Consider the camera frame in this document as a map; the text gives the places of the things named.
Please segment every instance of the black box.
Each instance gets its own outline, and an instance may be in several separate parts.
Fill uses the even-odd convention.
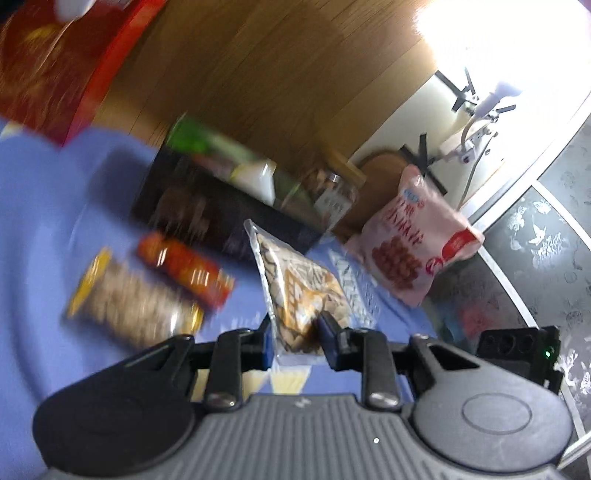
[[[282,211],[260,202],[216,178],[189,155],[163,146],[131,213],[189,245],[202,244],[242,260],[254,260],[244,230],[244,221],[252,219],[305,254],[324,233],[320,216],[305,203],[281,206]]]

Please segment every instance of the food package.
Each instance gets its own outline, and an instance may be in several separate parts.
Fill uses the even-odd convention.
[[[346,248],[393,295],[411,307],[445,266],[471,257],[484,236],[432,190],[414,166],[402,172],[398,196],[351,237]]]
[[[353,326],[354,321],[339,282],[331,272],[253,221],[247,220],[244,225],[261,274],[278,362],[306,365],[325,361],[314,323],[316,317],[320,312],[329,312],[343,328]]]
[[[203,321],[203,310],[196,302],[131,273],[108,249],[95,257],[72,297],[68,317],[79,313],[106,324],[116,336],[139,348],[181,333],[193,335]]]
[[[234,289],[234,278],[217,264],[173,238],[153,232],[141,239],[138,255],[150,267],[162,270],[191,291],[202,304],[217,310]]]

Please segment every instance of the blue tablecloth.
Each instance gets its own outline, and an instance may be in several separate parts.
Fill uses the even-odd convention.
[[[62,149],[4,121],[0,131],[0,478],[17,480],[44,470],[31,435],[39,403],[131,353],[98,326],[64,320],[63,312],[101,247],[111,247],[116,257],[141,268],[132,250],[145,229],[128,217],[155,150],[94,128]],[[255,267],[207,254],[238,282],[226,307],[206,319],[198,340],[257,327],[266,311]],[[353,273],[353,293],[361,300],[357,308],[391,340],[434,334],[422,310],[405,307],[377,287],[334,240],[310,256],[340,277]],[[256,389],[286,388],[285,378],[277,381],[282,375],[288,377],[274,367]],[[308,394],[358,394],[361,388],[359,374],[335,373],[325,365],[306,376],[303,390],[291,388]]]

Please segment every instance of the pink snack bag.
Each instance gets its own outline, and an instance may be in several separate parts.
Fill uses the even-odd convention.
[[[393,295],[418,306],[433,277],[470,258],[484,235],[432,190],[415,166],[402,172],[398,196],[363,226],[346,247]]]

